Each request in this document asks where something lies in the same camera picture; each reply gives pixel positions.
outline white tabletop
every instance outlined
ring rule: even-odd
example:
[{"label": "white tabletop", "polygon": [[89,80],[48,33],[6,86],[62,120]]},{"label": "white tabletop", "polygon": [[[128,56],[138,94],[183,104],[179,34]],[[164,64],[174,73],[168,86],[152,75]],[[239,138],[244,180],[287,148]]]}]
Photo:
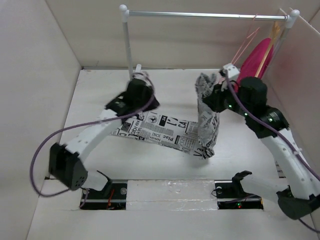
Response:
[{"label": "white tabletop", "polygon": [[[148,72],[161,104],[156,112],[197,121],[195,80],[201,72],[213,71]],[[82,70],[65,126],[94,120],[127,82],[125,70]],[[81,130],[63,133],[61,142]],[[80,210],[79,190],[40,198],[27,240],[318,239],[269,201],[263,202],[264,210],[217,210],[217,201],[210,195],[213,179],[230,179],[243,170],[279,179],[272,155],[240,116],[229,111],[220,115],[214,151],[209,160],[199,160],[163,146],[109,136],[85,165],[112,179],[132,179],[127,188],[127,210]],[[42,191],[54,193],[64,188],[57,180],[46,180]],[[311,224],[309,216],[304,220]]]}]

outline pink object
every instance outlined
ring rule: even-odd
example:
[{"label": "pink object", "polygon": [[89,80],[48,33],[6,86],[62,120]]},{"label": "pink object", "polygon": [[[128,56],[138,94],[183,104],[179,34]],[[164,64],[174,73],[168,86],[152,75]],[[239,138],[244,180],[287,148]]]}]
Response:
[{"label": "pink object", "polygon": [[[254,77],[257,73],[257,70],[260,66],[260,63],[262,62],[264,55],[268,49],[269,43],[271,41],[271,38],[266,38],[262,40],[250,53],[250,55],[247,57],[247,59],[244,61],[241,69],[240,74],[236,82],[240,84],[241,80],[245,77]],[[262,66],[262,69],[258,75],[258,78],[262,78],[264,75],[267,66],[269,65],[272,55],[273,55],[274,46],[271,47],[270,52],[268,56],[266,57],[266,60]]]}]

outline screw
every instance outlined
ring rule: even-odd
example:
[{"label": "screw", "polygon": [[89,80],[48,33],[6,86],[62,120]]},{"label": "screw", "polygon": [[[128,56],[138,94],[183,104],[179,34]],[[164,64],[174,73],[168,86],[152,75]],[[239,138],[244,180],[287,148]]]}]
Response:
[{"label": "screw", "polygon": [[127,189],[126,189],[125,187],[121,188],[121,189],[120,189],[120,193],[121,193],[122,195],[127,194]]},{"label": "screw", "polygon": [[217,194],[222,194],[222,187],[217,186],[216,189],[215,189],[215,192],[216,192]]}]

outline robotic arm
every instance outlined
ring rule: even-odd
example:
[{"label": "robotic arm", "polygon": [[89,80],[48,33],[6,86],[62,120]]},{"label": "robotic arm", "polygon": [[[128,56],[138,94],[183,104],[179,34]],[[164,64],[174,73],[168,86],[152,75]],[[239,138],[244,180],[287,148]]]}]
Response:
[{"label": "robotic arm", "polygon": [[[239,71],[232,64],[225,65],[220,74],[228,78],[232,84],[237,84]],[[250,171],[243,171],[232,178],[233,190],[239,196],[245,197],[248,193],[252,193],[278,203],[281,210],[294,220],[319,208],[319,181],[303,166],[296,155],[300,154],[306,162],[305,158],[300,152],[292,153],[289,146],[277,134],[249,117],[235,101],[226,82],[224,80],[221,84],[215,85],[212,94],[203,98],[203,102],[214,112],[220,113],[229,109],[244,116],[245,124],[272,153],[289,184],[276,184],[270,179],[257,177]],[[297,147],[283,114],[278,109],[267,105],[267,86],[261,79],[257,77],[242,79],[236,95],[250,113],[276,129]]]},{"label": "robotic arm", "polygon": [[[125,92],[110,101],[98,116],[95,124],[84,129],[71,141],[65,144],[55,143],[50,149],[49,173],[61,181],[70,190],[88,188],[99,191],[106,197],[112,180],[99,171],[87,171],[84,162],[90,152],[113,130],[119,128],[128,117],[103,122],[103,120],[132,114],[145,106],[153,95],[153,90],[142,79],[133,78]],[[159,106],[156,98],[145,111]]]}]

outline pink string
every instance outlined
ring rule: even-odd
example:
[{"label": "pink string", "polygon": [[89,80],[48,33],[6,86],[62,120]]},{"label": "pink string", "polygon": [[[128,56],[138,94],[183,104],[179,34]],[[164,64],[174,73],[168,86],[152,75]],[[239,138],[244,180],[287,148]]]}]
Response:
[{"label": "pink string", "polygon": [[[254,23],[254,20],[256,19],[257,15],[258,15],[258,14],[256,14],[256,15],[254,16],[254,18],[252,19],[251,25],[250,25],[247,33],[246,33],[246,37],[245,37],[245,39],[243,40],[241,46],[239,47],[238,51],[236,52],[236,54],[234,55],[234,57],[233,57],[233,59],[232,59],[232,61],[231,61],[231,63],[232,63],[233,65],[236,64],[236,62],[238,61],[238,59],[241,57],[241,55],[244,53],[244,51],[247,49],[247,47],[249,46],[249,44],[253,41],[253,39],[256,37],[258,31],[260,30],[260,27],[258,27],[253,33],[251,33],[251,34],[249,35],[249,32],[250,32],[250,30],[251,30],[251,27],[252,27],[252,25],[253,25],[253,23]],[[251,38],[251,40],[249,41],[249,43],[245,46],[245,48],[242,50],[242,52],[240,53],[240,55],[237,57],[238,53],[240,52],[240,50],[242,49],[242,47],[245,45],[246,40],[249,39],[252,35],[253,35],[253,37]]]}]

